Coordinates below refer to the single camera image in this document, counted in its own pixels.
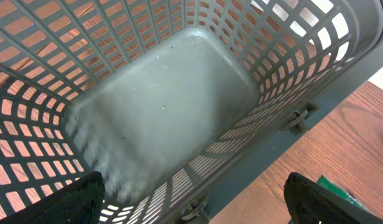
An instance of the wood grain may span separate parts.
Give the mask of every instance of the wood grain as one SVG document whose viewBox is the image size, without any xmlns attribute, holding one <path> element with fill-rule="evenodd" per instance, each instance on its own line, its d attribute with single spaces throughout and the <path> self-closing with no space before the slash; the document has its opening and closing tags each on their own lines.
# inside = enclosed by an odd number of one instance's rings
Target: wood grain
<svg viewBox="0 0 383 224">
<path fill-rule="evenodd" d="M 367 82 L 228 204 L 212 223 L 287 223 L 288 174 L 325 175 L 383 218 L 383 91 Z"/>
</svg>

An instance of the black object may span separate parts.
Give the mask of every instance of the black object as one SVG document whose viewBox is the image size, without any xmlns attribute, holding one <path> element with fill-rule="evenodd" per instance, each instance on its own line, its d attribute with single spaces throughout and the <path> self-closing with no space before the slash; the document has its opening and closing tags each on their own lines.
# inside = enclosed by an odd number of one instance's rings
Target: black object
<svg viewBox="0 0 383 224">
<path fill-rule="evenodd" d="M 14 213 L 2 223 L 98 223 L 105 194 L 102 174 L 95 171 Z"/>
<path fill-rule="evenodd" d="M 285 182 L 284 198 L 294 224 L 383 223 L 296 172 Z"/>
</svg>

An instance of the basket bottom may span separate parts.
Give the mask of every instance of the basket bottom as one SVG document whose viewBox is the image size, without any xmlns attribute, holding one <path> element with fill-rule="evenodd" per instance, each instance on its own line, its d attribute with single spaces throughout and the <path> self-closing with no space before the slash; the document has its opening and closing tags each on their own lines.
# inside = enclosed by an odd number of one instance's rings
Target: basket bottom
<svg viewBox="0 0 383 224">
<path fill-rule="evenodd" d="M 108 195 L 138 200 L 256 105 L 255 80 L 210 33 L 186 29 L 73 105 L 75 145 Z"/>
</svg>

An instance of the perforated basket wall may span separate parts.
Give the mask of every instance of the perforated basket wall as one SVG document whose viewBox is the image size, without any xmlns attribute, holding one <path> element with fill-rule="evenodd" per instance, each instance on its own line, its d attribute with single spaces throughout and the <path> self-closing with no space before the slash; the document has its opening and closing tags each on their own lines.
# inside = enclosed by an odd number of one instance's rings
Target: perforated basket wall
<svg viewBox="0 0 383 224">
<path fill-rule="evenodd" d="M 275 119 L 377 41 L 371 1 L 0 0 L 0 219 L 93 170 L 64 131 L 78 95 L 183 29 L 214 35 L 261 97 L 233 129 L 139 203 L 106 198 L 101 223 L 152 223 Z"/>
</svg>

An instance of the empty basket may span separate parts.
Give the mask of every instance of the empty basket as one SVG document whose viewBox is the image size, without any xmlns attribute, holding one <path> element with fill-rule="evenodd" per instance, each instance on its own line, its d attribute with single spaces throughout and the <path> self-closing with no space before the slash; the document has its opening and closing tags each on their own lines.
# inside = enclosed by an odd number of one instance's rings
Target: empty basket
<svg viewBox="0 0 383 224">
<path fill-rule="evenodd" d="M 180 216 L 375 46 L 382 10 L 374 0 L 0 0 L 0 219 L 93 170 L 105 179 L 101 223 Z"/>
</svg>

